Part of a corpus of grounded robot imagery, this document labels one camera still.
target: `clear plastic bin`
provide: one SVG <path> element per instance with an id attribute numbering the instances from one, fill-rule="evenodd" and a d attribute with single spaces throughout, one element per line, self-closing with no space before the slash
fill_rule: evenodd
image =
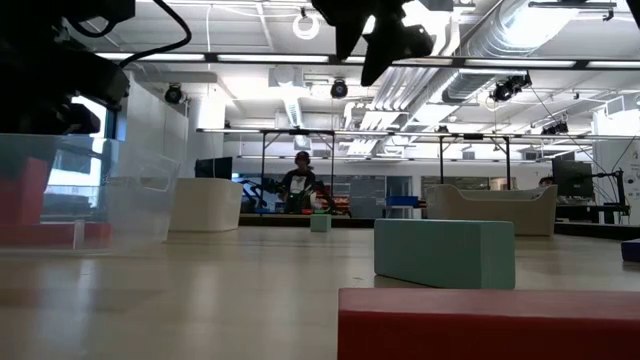
<path id="1" fill-rule="evenodd" d="M 0 250 L 166 239 L 179 164 L 115 140 L 0 135 Z"/>

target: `green foam block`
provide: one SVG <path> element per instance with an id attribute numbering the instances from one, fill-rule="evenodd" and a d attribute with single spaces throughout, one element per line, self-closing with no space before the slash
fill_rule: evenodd
<path id="1" fill-rule="evenodd" d="M 328 232 L 331 230 L 331 215 L 313 214 L 311 215 L 312 232 Z"/>
<path id="2" fill-rule="evenodd" d="M 493 221 L 378 219 L 375 272 L 458 289 L 513 289 L 513 224 Z"/>

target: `floor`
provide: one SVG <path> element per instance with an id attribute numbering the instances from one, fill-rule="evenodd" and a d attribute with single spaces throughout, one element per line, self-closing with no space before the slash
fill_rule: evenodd
<path id="1" fill-rule="evenodd" d="M 640 291 L 617 241 L 517 244 L 520 289 Z M 172 234 L 122 254 L 0 254 L 0 359 L 335 359 L 337 289 L 373 274 L 371 230 Z"/>

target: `security camera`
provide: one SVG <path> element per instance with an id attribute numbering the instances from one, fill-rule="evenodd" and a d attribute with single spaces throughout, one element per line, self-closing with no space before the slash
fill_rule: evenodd
<path id="1" fill-rule="evenodd" d="M 169 104 L 174 104 L 174 105 L 178 105 L 178 104 L 181 104 L 182 102 L 184 102 L 186 97 L 185 97 L 184 93 L 182 92 L 182 90 L 180 90 L 180 88 L 181 88 L 180 84 L 171 84 L 171 85 L 169 85 L 169 89 L 167 90 L 166 93 L 164 93 L 164 99 Z"/>
<path id="2" fill-rule="evenodd" d="M 349 93 L 347 84 L 342 79 L 336 79 L 331 86 L 331 97 L 334 99 L 343 99 Z"/>

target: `monitor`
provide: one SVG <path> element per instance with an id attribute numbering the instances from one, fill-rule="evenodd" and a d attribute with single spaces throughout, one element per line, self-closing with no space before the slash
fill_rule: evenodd
<path id="1" fill-rule="evenodd" d="M 553 181 L 560 196 L 593 197 L 591 164 L 553 159 Z"/>
<path id="2" fill-rule="evenodd" d="M 231 180 L 233 176 L 233 158 L 196 160 L 194 170 L 196 177 L 215 177 Z"/>

